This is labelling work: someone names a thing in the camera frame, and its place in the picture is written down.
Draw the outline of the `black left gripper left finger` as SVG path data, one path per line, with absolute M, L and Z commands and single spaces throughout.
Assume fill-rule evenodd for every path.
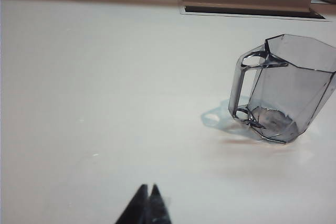
M 148 199 L 148 186 L 142 184 L 129 201 L 115 224 L 145 223 L 145 209 Z

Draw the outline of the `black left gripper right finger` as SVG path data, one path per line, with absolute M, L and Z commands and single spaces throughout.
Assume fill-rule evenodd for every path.
M 148 223 L 171 224 L 169 212 L 156 184 L 148 198 Z

